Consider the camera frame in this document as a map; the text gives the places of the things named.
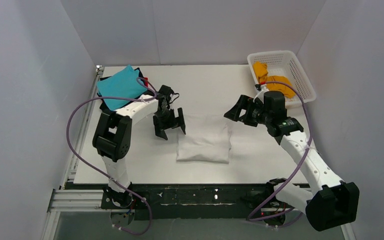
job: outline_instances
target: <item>orange cloth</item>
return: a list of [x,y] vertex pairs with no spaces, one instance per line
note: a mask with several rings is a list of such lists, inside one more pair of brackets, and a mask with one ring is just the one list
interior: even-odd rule
[[284,94],[287,98],[293,98],[296,94],[294,91],[292,91],[287,86],[284,86],[282,84],[278,83],[269,83],[269,82],[282,82],[285,84],[288,84],[292,87],[292,84],[287,79],[287,77],[284,76],[268,76],[267,71],[267,64],[266,63],[260,63],[259,61],[255,62],[252,66],[254,69],[255,76],[258,79],[258,83],[260,84],[267,84],[267,88],[270,91],[280,91]]
[[262,84],[267,81],[268,71],[267,71],[267,64],[266,63],[260,63],[256,62],[253,65],[255,76],[257,76],[258,83]]
[[285,83],[285,84],[292,87],[292,84],[287,79],[287,77],[269,76],[267,78],[267,88],[270,91],[280,91],[284,94],[285,97],[290,98],[290,99],[296,95],[296,93],[287,86],[284,86],[284,85],[278,84],[278,83],[269,83],[269,82],[282,82],[282,83]]

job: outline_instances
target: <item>blue towel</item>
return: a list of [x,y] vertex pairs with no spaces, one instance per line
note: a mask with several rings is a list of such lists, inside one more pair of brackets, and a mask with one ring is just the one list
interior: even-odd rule
[[[134,99],[147,90],[137,83],[136,79],[138,76],[139,70],[134,70],[128,65],[112,77],[99,81],[96,86],[103,97],[118,96]],[[111,111],[122,108],[129,103],[129,101],[117,99],[104,99],[104,101]]]

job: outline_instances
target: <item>white wall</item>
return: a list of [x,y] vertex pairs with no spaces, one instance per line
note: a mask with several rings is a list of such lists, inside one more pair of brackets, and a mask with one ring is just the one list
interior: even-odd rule
[[325,0],[61,0],[97,65],[244,64],[301,47]]
[[59,0],[0,1],[0,240],[40,239],[95,68]]
[[384,1],[327,0],[298,53],[315,141],[361,196],[357,239],[384,239]]

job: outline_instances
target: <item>purple cable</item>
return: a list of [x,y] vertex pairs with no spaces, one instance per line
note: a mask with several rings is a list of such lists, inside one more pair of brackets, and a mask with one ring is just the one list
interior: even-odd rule
[[82,161],[83,163],[85,163],[86,165],[88,165],[89,167],[91,167],[92,169],[98,171],[99,173],[101,173],[102,175],[104,175],[105,177],[107,177],[109,180],[113,181],[115,184],[117,184],[117,186],[119,186],[120,188],[124,189],[126,192],[128,193],[131,193],[133,195],[135,195],[136,197],[138,197],[140,200],[142,200],[142,202],[144,202],[146,204],[146,207],[148,208],[149,210],[149,224],[148,226],[145,228],[144,231],[142,232],[135,232],[135,231],[132,231],[128,228],[122,228],[121,227],[121,230],[125,231],[125,232],[128,232],[129,234],[132,234],[132,235],[136,235],[136,236],[139,236],[139,235],[142,235],[144,234],[145,232],[147,232],[149,230],[149,228],[151,227],[151,224],[152,224],[152,210],[151,210],[151,206],[149,205],[149,203],[143,198],[141,197],[139,194],[133,192],[132,190],[124,187],[123,185],[121,185],[117,180],[113,179],[110,175],[108,175],[107,173],[105,173],[104,171],[98,169],[97,167],[93,166],[91,163],[89,163],[88,161],[86,161],[84,158],[82,158],[73,148],[71,142],[70,142],[70,136],[69,136],[69,133],[70,133],[70,125],[71,125],[71,121],[74,117],[74,114],[82,107],[84,106],[85,104],[89,103],[89,102],[92,102],[92,101],[95,101],[95,100],[99,100],[99,99],[118,99],[118,100],[126,100],[126,101],[131,101],[131,102],[141,102],[141,101],[145,101],[145,102],[148,102],[148,101],[151,101],[151,100],[154,100],[156,99],[156,91],[155,91],[155,88],[153,87],[153,85],[151,83],[148,82],[148,84],[152,87],[149,88],[147,86],[145,86],[142,81],[147,81],[146,79],[142,78],[142,77],[138,77],[137,79],[137,82],[144,88],[148,89],[149,91],[151,91],[153,93],[153,97],[151,98],[146,98],[146,99],[135,99],[135,98],[127,98],[127,97],[116,97],[116,96],[99,96],[99,97],[94,97],[94,98],[91,98],[87,101],[84,101],[82,102],[79,106],[77,106],[74,111],[71,113],[71,116],[70,118],[68,119],[68,123],[67,123],[67,130],[66,130],[66,138],[67,138],[67,143],[68,143],[68,147],[70,148],[70,150],[74,153],[74,155],[76,157],[78,157],[78,159],[80,159],[80,161]]
[[281,215],[284,215],[286,213],[288,213],[288,211],[284,211],[284,212],[281,212],[281,213],[278,213],[278,214],[275,214],[275,215],[270,215],[270,216],[263,216],[263,217],[258,217],[258,218],[251,218],[257,211],[259,211],[265,204],[267,204],[271,199],[273,199],[276,194],[278,194],[285,186],[286,184],[288,184],[292,178],[298,173],[299,169],[301,168],[301,166],[304,164],[304,161],[308,155],[308,152],[310,150],[310,146],[311,146],[311,143],[312,143],[312,134],[311,134],[311,129],[312,129],[312,125],[311,125],[311,122],[310,122],[310,119],[309,119],[309,116],[308,116],[308,110],[307,110],[307,107],[305,106],[305,103],[304,103],[304,100],[303,98],[299,95],[299,93],[293,89],[293,87],[291,87],[290,85],[284,83],[284,82],[280,82],[280,81],[271,81],[271,82],[268,82],[268,83],[273,83],[273,84],[281,84],[281,85],[285,85],[287,86],[288,88],[290,88],[292,91],[294,91],[296,93],[296,95],[298,96],[299,100],[301,101],[302,103],[302,108],[304,109],[304,113],[305,113],[305,117],[307,119],[307,122],[308,122],[308,130],[309,130],[309,133],[310,133],[310,137],[308,139],[308,147],[305,149],[305,152],[304,152],[304,155],[302,156],[301,160],[299,161],[298,165],[296,166],[295,170],[293,170],[292,174],[290,174],[289,178],[286,179],[286,181],[277,189],[275,190],[267,199],[265,199],[261,204],[259,204],[249,215],[248,217],[246,218],[246,220],[248,221],[251,221],[251,222],[256,222],[256,221],[261,221],[261,220],[264,220],[264,219],[270,219],[270,218],[275,218],[275,217],[278,217],[278,216],[281,216]]

